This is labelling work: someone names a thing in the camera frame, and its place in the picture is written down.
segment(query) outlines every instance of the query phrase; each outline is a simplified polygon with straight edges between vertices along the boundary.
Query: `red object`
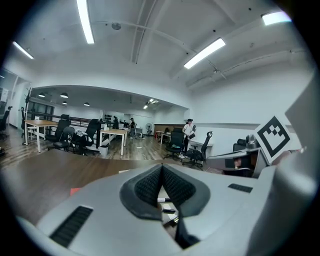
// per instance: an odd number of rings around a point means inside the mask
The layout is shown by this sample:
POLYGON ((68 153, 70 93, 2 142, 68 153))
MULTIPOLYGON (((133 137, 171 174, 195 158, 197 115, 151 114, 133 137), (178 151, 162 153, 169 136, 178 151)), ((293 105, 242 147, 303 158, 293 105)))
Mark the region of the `red object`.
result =
POLYGON ((70 189, 70 196, 72 196, 74 193, 76 193, 80 189, 81 189, 81 187, 71 188, 70 189))

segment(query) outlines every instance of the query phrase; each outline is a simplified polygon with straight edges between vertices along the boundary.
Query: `ceiling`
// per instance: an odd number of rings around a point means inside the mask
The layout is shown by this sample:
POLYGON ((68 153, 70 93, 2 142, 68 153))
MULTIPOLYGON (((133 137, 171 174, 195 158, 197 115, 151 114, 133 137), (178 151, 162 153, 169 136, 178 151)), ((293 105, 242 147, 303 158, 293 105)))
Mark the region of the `ceiling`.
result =
MULTIPOLYGON (((272 63, 277 56, 283 59, 292 52, 305 52, 291 22, 265 26, 261 15, 280 10, 271 1, 94 0, 88 1, 88 10, 96 44, 110 45, 110 54, 152 67, 189 89, 197 88, 198 81, 204 81, 203 86, 224 79, 220 72, 228 79, 272 63), (113 30, 112 22, 121 23, 122 28, 113 30), (191 69, 184 68, 217 38, 226 45, 191 69)), ((26 23, 16 40, 35 62, 50 61, 71 49, 94 47, 85 39, 76 0, 51 1, 26 23)), ((108 51, 101 53, 107 61, 108 51)))
MULTIPOLYGON (((31 91, 31 97, 58 105, 62 105, 63 101, 67 101, 69 106, 75 107, 83 106, 85 102, 89 102, 92 108, 108 109, 110 111, 117 111, 119 106, 122 106, 123 109, 143 110, 143 107, 150 100, 149 97, 143 95, 83 85, 34 88, 31 91), (39 97, 40 93, 44 93, 45 97, 39 97), (68 98, 61 97, 62 93, 67 93, 68 98)), ((147 110, 156 111, 171 106, 171 103, 159 101, 158 103, 149 104, 147 110)))

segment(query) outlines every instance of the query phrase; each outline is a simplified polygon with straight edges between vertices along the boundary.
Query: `wooden tabletop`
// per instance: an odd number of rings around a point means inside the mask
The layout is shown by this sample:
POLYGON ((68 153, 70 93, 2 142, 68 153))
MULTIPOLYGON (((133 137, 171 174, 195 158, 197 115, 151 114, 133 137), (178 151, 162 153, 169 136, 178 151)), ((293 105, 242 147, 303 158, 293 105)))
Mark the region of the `wooden tabletop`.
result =
POLYGON ((25 122, 29 125, 33 126, 57 126, 57 122, 52 122, 48 120, 25 120, 25 122))
POLYGON ((52 149, 3 170, 1 180, 16 214, 35 225, 70 196, 70 189, 82 188, 119 171, 158 163, 175 162, 170 159, 112 160, 52 149))
POLYGON ((103 134, 119 134, 119 135, 122 135, 122 134, 126 134, 126 133, 127 133, 127 130, 110 129, 110 130, 101 130, 100 133, 103 133, 103 134))

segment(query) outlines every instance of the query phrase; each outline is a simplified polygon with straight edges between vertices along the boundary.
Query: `black pants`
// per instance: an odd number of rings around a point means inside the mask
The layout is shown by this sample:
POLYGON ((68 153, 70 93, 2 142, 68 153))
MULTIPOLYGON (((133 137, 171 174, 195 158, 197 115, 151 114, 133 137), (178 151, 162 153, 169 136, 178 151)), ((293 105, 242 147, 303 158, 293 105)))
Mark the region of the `black pants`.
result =
POLYGON ((184 151, 184 154, 187 153, 187 150, 188 150, 188 143, 189 143, 189 140, 188 140, 188 136, 185 136, 183 142, 182 142, 182 147, 181 147, 181 153, 184 151))

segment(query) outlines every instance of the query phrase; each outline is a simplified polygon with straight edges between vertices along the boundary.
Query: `person in white shirt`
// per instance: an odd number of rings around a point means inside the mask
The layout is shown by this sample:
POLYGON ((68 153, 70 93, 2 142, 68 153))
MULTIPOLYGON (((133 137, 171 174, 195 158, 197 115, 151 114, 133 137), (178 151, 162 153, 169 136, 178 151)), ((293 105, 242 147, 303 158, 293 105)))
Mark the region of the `person in white shirt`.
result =
POLYGON ((185 126, 182 129, 182 132, 184 133, 184 137, 183 137, 181 152, 179 155, 179 158, 182 158, 182 159, 186 158, 185 155, 188 150, 189 136, 191 135, 191 132, 192 132, 192 121, 193 121, 193 119, 188 119, 187 123, 185 124, 185 126))

